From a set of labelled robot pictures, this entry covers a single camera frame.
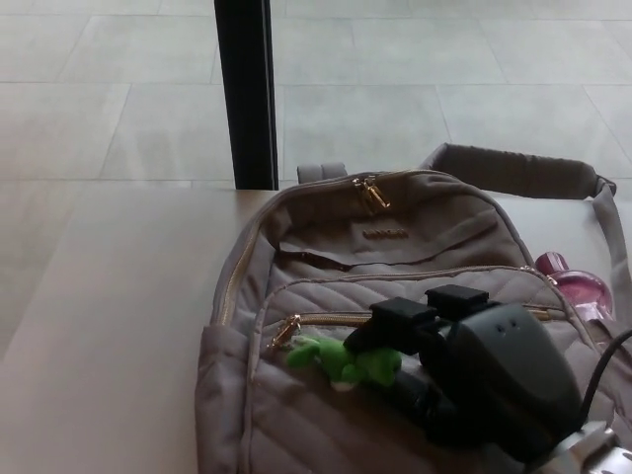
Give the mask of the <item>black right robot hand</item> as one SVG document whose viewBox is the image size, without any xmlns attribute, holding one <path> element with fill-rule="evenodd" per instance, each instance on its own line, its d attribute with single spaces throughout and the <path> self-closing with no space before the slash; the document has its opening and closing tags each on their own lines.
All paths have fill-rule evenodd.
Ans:
<svg viewBox="0 0 632 474">
<path fill-rule="evenodd" d="M 356 355 L 392 349 L 419 358 L 427 380 L 401 372 L 384 396 L 428 441 L 494 443 L 530 463 L 577 429 L 582 398 L 573 372 L 530 311 L 455 284 L 426 296 L 372 304 L 345 346 Z"/>
</svg>

